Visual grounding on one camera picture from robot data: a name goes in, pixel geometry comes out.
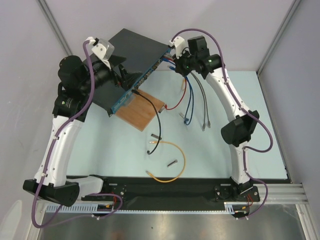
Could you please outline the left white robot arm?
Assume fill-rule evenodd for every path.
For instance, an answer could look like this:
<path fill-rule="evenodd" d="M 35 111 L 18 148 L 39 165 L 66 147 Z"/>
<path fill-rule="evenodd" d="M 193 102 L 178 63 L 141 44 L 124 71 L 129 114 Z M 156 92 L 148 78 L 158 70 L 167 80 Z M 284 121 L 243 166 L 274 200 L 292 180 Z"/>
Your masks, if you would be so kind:
<path fill-rule="evenodd" d="M 109 65 L 94 55 L 86 60 L 70 55 L 60 61 L 50 140 L 35 176 L 23 183 L 23 189 L 36 200 L 70 207 L 87 195 L 93 194 L 99 200 L 109 197 L 110 187 L 104 184 L 103 177 L 68 179 L 67 168 L 91 104 L 111 116 L 116 103 L 142 77 L 140 71 L 128 71 L 123 65 L 125 61 L 126 58 L 116 55 L 111 56 Z"/>

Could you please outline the dark grey network switch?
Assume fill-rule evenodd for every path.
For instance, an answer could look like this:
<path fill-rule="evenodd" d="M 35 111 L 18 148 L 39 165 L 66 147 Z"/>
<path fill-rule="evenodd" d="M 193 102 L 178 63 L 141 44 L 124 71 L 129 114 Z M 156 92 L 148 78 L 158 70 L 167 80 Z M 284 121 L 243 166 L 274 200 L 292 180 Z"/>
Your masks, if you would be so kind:
<path fill-rule="evenodd" d="M 107 66 L 94 54 L 91 55 L 92 63 L 95 64 L 95 79 L 98 80 L 92 102 L 111 116 L 129 101 L 133 94 L 132 90 L 137 90 L 157 69 L 165 54 L 170 52 L 170 48 L 165 43 L 126 28 L 110 38 L 109 42 L 115 47 L 113 55 L 126 57 L 122 65 L 128 72 L 142 72 L 133 86 L 129 90 L 124 90 L 121 86 L 115 86 Z"/>

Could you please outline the aluminium rail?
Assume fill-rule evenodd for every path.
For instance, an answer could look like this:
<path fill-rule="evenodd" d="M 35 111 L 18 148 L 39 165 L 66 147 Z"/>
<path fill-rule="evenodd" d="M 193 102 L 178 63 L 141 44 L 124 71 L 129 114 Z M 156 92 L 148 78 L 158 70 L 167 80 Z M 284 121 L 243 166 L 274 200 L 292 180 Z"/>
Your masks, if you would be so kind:
<path fill-rule="evenodd" d="M 301 183 L 267 184 L 266 205 L 305 205 L 308 198 Z"/>

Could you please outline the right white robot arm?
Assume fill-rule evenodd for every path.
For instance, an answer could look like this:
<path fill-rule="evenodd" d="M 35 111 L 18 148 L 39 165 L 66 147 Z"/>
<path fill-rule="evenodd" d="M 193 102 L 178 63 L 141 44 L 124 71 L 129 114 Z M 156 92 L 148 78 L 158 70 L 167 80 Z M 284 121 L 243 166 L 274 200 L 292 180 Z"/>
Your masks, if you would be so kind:
<path fill-rule="evenodd" d="M 242 102 L 228 76 L 222 52 L 211 55 L 204 36 L 188 40 L 176 36 L 170 44 L 175 49 L 175 71 L 184 77 L 192 72 L 200 74 L 213 88 L 225 110 L 228 124 L 222 127 L 220 132 L 231 155 L 230 195 L 234 200 L 242 201 L 253 188 L 253 182 L 244 166 L 244 147 L 251 140 L 259 113 L 251 111 Z"/>

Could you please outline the wooden board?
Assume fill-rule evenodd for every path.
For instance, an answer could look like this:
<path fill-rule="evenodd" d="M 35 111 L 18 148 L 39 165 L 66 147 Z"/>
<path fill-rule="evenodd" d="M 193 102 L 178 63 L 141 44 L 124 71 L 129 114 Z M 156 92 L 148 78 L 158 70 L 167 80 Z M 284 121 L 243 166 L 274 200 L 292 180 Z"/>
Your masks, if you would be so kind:
<path fill-rule="evenodd" d="M 121 106 L 115 115 L 143 132 L 156 116 L 156 112 L 151 103 L 145 100 L 142 96 L 133 94 L 131 100 Z"/>

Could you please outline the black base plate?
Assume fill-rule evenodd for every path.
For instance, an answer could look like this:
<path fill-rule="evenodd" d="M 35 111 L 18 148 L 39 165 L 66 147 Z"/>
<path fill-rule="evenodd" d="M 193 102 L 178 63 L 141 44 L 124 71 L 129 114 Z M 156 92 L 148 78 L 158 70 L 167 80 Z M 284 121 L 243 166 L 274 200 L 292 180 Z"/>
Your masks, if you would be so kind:
<path fill-rule="evenodd" d="M 85 196 L 83 201 L 112 201 L 120 196 L 122 205 L 129 208 L 173 208 L 200 210 L 218 203 L 236 202 L 240 205 L 258 203 L 258 188 L 245 194 L 244 199 L 235 199 L 231 193 L 229 178 L 178 178 L 167 183 L 151 177 L 108 177 L 103 184 L 101 196 Z"/>

